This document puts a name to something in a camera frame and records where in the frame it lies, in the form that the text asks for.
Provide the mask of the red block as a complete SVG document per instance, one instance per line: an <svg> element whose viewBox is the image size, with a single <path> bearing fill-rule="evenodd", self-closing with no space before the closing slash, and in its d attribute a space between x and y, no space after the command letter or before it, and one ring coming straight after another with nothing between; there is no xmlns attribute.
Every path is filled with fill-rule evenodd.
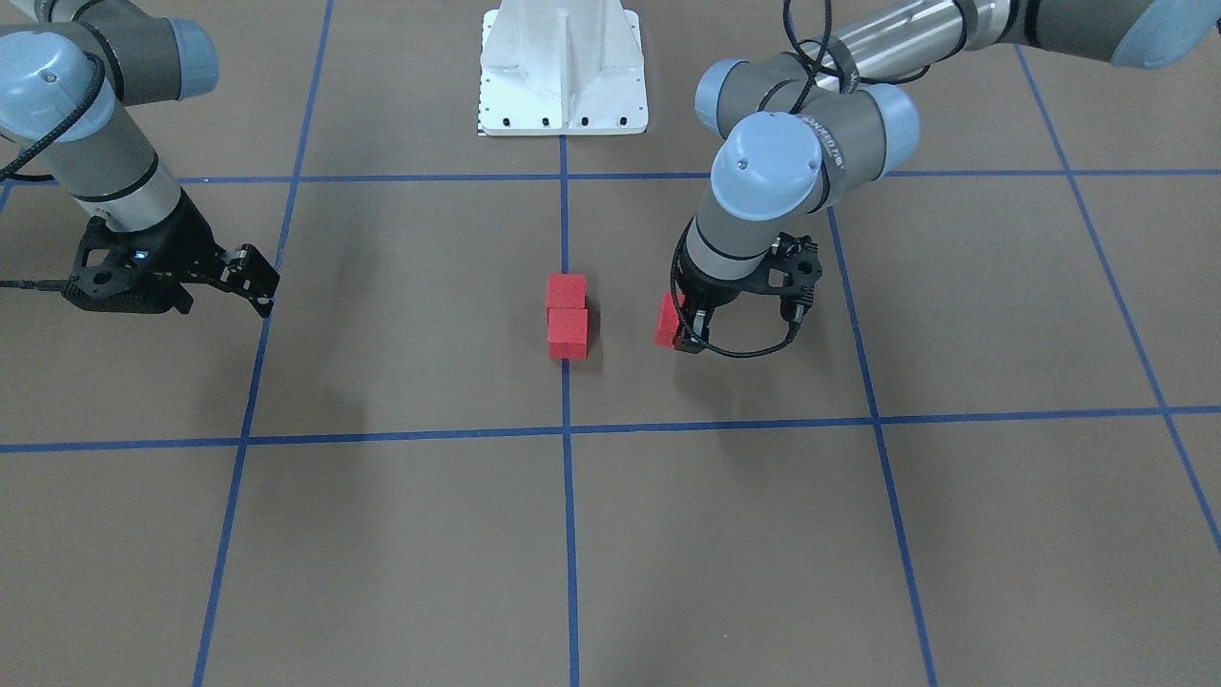
<svg viewBox="0 0 1221 687"><path fill-rule="evenodd" d="M585 275L552 273L547 278L546 312L557 309L586 309L589 278Z"/></svg>
<svg viewBox="0 0 1221 687"><path fill-rule="evenodd" d="M589 358L590 312L586 308L547 310L547 351L554 360Z"/></svg>
<svg viewBox="0 0 1221 687"><path fill-rule="evenodd" d="M654 321L654 347L665 347L669 349L679 347L680 340L683 340L679 312L685 300L686 297L681 292L676 293L676 297L672 297L672 293L664 293L662 297L658 317Z"/></svg>

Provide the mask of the brown paper table mat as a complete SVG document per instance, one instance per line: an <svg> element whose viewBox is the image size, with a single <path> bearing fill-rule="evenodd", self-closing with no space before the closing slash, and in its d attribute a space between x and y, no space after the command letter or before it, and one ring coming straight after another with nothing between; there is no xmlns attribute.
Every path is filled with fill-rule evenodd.
<svg viewBox="0 0 1221 687"><path fill-rule="evenodd" d="M477 135L480 13L352 134L375 1L148 1L217 92L134 109L219 242L280 262L259 318L2 290L5 686L1216 686L1219 37L1161 71L996 45L908 85L919 150L799 225L825 273L759 360L654 347L718 138L719 59L777 1L632 1L643 135ZM488 278L519 351L379 348L441 286L418 181L540 184ZM589 358L547 351L585 275Z"/></svg>

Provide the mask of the white pedestal column base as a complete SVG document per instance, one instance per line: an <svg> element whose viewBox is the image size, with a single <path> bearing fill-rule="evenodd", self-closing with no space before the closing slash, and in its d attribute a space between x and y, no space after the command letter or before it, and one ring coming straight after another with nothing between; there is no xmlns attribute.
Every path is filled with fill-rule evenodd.
<svg viewBox="0 0 1221 687"><path fill-rule="evenodd" d="M484 13L479 135L640 135L639 13L619 1L503 1Z"/></svg>

